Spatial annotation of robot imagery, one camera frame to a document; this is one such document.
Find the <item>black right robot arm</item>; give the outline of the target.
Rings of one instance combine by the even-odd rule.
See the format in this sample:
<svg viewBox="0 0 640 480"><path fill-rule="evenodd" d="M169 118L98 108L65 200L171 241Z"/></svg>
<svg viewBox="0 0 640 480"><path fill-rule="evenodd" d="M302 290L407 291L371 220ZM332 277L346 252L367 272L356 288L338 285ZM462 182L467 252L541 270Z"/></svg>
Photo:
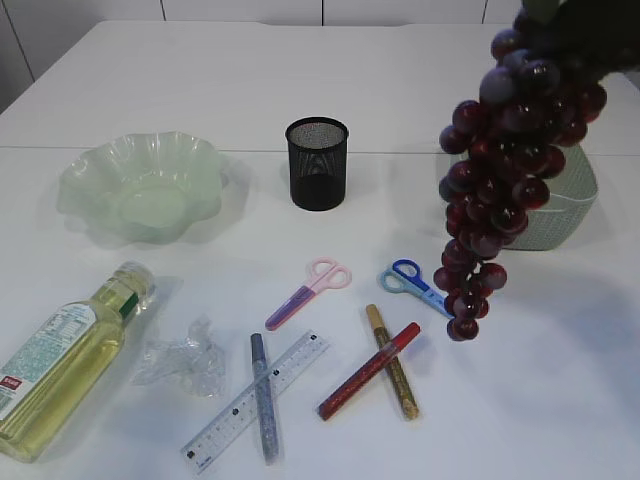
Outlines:
<svg viewBox="0 0 640 480"><path fill-rule="evenodd" d="M639 70L637 1L523 1L521 12L536 23L531 53L578 60L604 77Z"/></svg>

